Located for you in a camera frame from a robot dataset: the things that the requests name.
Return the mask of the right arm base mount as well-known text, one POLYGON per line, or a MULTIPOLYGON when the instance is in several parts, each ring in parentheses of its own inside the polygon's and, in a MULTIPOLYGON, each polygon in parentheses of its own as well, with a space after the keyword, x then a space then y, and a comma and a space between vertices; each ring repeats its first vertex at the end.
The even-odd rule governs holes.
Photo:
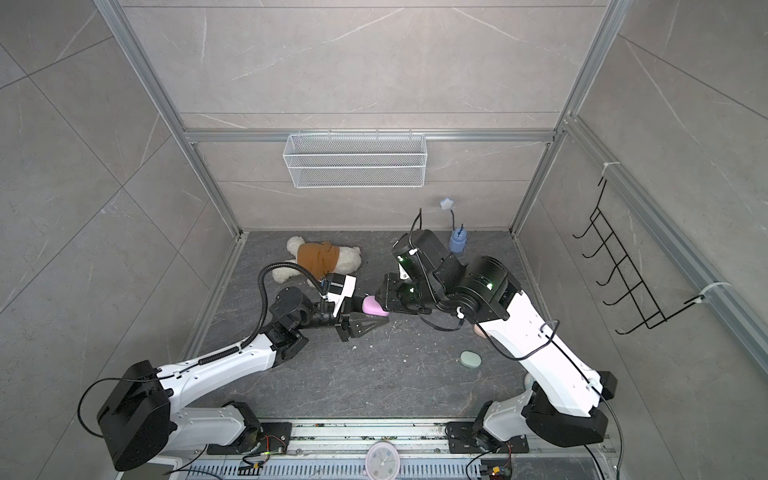
POLYGON ((530 452, 528 432, 524 429, 515 429, 511 434, 505 433, 502 439, 498 439, 478 422, 451 421, 445 424, 444 433, 451 454, 530 452))

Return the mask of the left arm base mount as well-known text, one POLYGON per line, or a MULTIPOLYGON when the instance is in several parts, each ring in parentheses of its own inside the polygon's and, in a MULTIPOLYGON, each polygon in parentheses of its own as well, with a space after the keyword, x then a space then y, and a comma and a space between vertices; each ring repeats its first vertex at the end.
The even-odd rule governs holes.
POLYGON ((290 422, 266 422, 258 428, 247 427, 230 445, 210 445, 208 455, 246 455, 266 452, 286 453, 291 442, 293 424, 290 422))

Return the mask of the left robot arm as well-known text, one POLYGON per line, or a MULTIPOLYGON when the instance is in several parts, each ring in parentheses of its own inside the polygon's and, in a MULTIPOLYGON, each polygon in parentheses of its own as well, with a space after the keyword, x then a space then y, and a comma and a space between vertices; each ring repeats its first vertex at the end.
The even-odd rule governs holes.
POLYGON ((256 329, 245 339, 204 356, 161 367, 137 362, 123 376, 97 414, 101 437, 119 472, 148 463, 163 452, 197 447, 216 453, 250 452, 263 444, 263 430, 244 402, 195 408, 193 402, 242 377, 276 367, 307 344, 303 330, 333 327, 347 341, 362 335, 353 313, 386 318, 373 296, 355 292, 351 275, 312 279, 317 302, 297 287, 264 301, 256 329))

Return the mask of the mint green charging case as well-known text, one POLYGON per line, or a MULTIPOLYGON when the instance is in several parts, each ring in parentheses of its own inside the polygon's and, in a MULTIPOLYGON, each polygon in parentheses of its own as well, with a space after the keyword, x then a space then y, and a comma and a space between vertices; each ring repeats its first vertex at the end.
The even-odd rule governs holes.
POLYGON ((460 363, 467 368, 476 369, 482 364, 482 358, 475 352, 463 351, 459 358, 460 363))

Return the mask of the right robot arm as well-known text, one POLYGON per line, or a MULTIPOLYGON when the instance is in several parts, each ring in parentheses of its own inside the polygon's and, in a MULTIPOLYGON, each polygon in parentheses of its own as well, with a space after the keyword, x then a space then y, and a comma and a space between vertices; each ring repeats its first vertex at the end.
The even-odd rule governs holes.
POLYGON ((505 265, 490 256, 463 264, 430 230, 401 236, 391 250, 399 270, 385 276, 376 300, 383 310, 425 317, 435 310, 471 323, 503 357, 519 363, 533 383, 508 400, 483 405, 470 433, 482 450, 534 435, 557 447, 604 441, 608 418, 600 405, 617 386, 609 371, 581 361, 546 322, 505 265))

